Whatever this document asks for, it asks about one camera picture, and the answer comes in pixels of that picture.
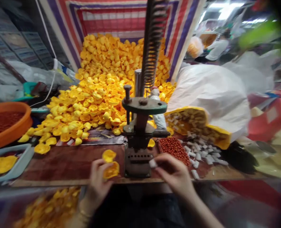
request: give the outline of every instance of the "transparent plastic bag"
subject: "transparent plastic bag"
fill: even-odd
[[[204,52],[204,45],[199,37],[193,36],[190,39],[187,52],[193,57],[197,58]]]

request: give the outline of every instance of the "pile of red beads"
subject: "pile of red beads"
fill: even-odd
[[[169,153],[176,159],[183,162],[186,166],[190,166],[189,156],[181,143],[174,137],[160,139],[160,146],[163,153]]]

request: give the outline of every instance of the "striped fabric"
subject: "striped fabric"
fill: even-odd
[[[75,71],[87,34],[111,33],[121,41],[144,36],[147,1],[138,0],[40,0]],[[205,0],[170,0],[165,30],[170,77],[177,75]]]

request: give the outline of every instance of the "metal bolt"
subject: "metal bolt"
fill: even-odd
[[[124,85],[124,89],[126,91],[126,97],[125,97],[125,103],[130,103],[132,100],[130,98],[130,90],[131,90],[131,85]]]
[[[148,104],[148,99],[147,98],[140,98],[138,101],[140,105],[147,105]]]

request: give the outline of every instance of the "worn wooden tabletop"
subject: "worn wooden tabletop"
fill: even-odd
[[[86,185],[92,161],[101,158],[102,153],[111,149],[117,153],[115,161],[120,165],[118,184],[162,182],[152,172],[151,178],[130,179],[124,177],[124,146],[53,146],[46,155],[35,154],[23,174],[13,183],[13,187],[76,186]],[[152,149],[156,156],[157,146]],[[197,169],[200,181],[263,179],[261,173],[244,174],[231,166],[200,164]]]

